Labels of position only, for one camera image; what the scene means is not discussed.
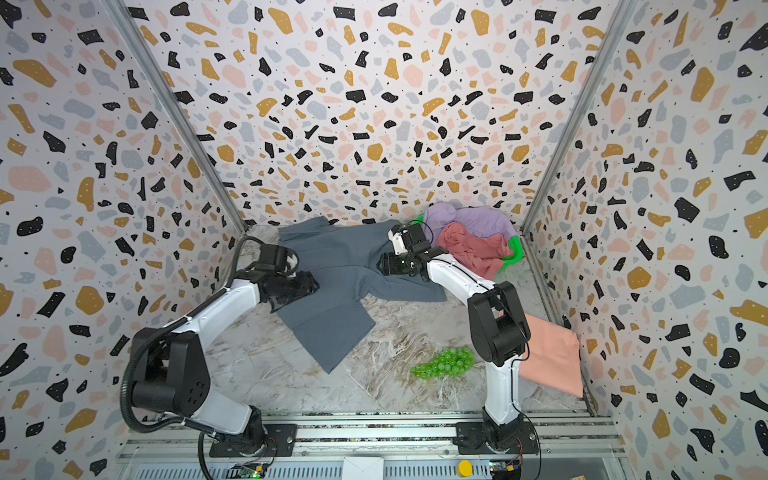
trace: peach fabric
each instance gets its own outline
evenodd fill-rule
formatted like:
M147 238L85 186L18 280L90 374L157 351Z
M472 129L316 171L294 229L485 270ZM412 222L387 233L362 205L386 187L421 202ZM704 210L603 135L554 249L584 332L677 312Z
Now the peach fabric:
M500 257L513 255L500 233L488 238L475 237L459 222L451 222L443 228L437 244L462 265L488 280L493 280L496 272L504 266Z
M520 362L520 375L573 396L584 395L576 333L525 314L531 329L531 357Z

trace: terrazzo wallpaper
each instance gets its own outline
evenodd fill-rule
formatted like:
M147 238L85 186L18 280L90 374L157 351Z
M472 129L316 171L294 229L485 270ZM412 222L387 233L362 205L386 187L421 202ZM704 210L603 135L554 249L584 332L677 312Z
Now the terrazzo wallpaper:
M766 22L638 2L530 233L637 478L768 478Z
M249 224L522 221L614 4L128 2Z
M0 15L0 478L108 478L130 338L210 295L234 230L101 3Z

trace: black cable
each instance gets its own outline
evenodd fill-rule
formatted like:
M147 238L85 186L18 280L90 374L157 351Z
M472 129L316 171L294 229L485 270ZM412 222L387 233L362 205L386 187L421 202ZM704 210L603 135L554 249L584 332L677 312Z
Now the black cable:
M246 243L247 240L252 240L254 242L258 242L259 245L264 245L263 241L259 240L256 237L251 237L248 235L241 237L237 241L237 243L235 243L235 246L233 248L234 253L232 257L232 267L230 268L230 272L227 274L227 282L224 284L224 286L227 288L232 286L232 282L235 281L235 273L237 272L237 261L240 259L240 251L243 249L243 244Z
M197 461L200 463L200 470L203 471L203 478L205 480L214 480L214 477L210 476L207 465L205 465L205 451L203 450L203 440L205 439L205 432L200 432L197 437Z
M128 364L125 367L125 372L123 372L123 382L120 385L120 412L122 413L123 420L128 425L128 428L134 430L135 432L156 432L157 430L167 427L171 424L182 423L184 421L182 417L172 417L153 423L152 425L141 423L139 419L136 418L136 415L134 415L131 395L133 394L134 390L134 374L136 373L136 367L141 357L147 352L147 350L149 350L151 346L157 343L161 337L166 336L168 333L172 332L179 326L184 325L186 322L187 317L182 317L169 326L165 326L157 330L155 333L150 335L149 338L143 341L142 344L136 348L135 352L131 352L131 359L128 360Z
M273 439L272 437L269 437L267 440L272 440L275 443L275 456L272 457L272 460L270 461L269 465L267 465L267 468L269 468L275 462L275 458L277 458L277 440Z
M432 236L432 238L429 239L429 243L432 244L432 242L435 241L435 232L432 231L432 228L421 220L411 220L408 225L413 225L414 223L421 223L429 229L429 234Z
M479 286L483 287L486 290L490 290L488 287L486 287L485 285L483 285L482 283L477 281L476 278L474 278L472 275L469 274L469 272L467 272L466 270L464 270L463 268L458 266L456 263L451 263L449 261L443 260L442 258L433 258L433 259L430 260L430 262L443 262L443 263L447 263L450 266L455 266L457 270L459 270L461 273L464 273L467 276L467 278L469 278L471 281L477 283Z
M523 338L525 339L525 332L523 332L523 329L520 326L520 324L515 322L515 325L518 326L518 329L520 329L520 334L522 334ZM524 362L525 360L531 358L531 347L528 345L528 339L525 339L525 350L528 355L524 359L517 358L512 360L512 363L509 364L510 369L513 366L515 366L515 362ZM515 406L515 402L512 402L512 408L515 409L517 413L523 415L523 417L531 423L531 428L533 428L533 433L534 435L536 435L536 446L538 447L538 473L536 474L533 480L538 480L538 476L541 475L541 441L539 440L538 432L536 431L536 425L534 425L533 422L531 422L531 419L526 414L518 410L518 407Z

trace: gray cloth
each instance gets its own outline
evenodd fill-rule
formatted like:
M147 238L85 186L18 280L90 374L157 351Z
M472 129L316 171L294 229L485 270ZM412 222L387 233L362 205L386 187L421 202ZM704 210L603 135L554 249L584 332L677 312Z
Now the gray cloth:
M376 263L392 252L387 237L395 220L354 227L330 225L325 217L280 228L280 244L299 255L299 270L312 273L319 290L277 311L307 352L327 373L373 328L360 300L444 302L445 291L420 276L383 276Z

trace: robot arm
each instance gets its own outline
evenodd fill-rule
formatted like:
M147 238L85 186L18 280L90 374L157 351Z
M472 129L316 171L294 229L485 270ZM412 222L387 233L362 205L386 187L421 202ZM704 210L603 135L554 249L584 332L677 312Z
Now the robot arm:
M245 240L235 248L235 262ZM131 344L121 386L121 412L138 432L183 423L217 438L228 452L253 454L265 444L261 412L211 388L204 350L235 320L258 303L272 311L318 289L307 272L297 272L295 252L261 243L258 261L233 271L227 285L186 316L159 329L140 330ZM140 423L132 407L171 414L153 425Z
M523 424L518 382L521 355L531 331L515 287L482 278L440 247L432 247L417 223L389 232L394 253L379 262L383 274L421 274L467 306L472 345L485 360L485 442L497 452L514 444Z

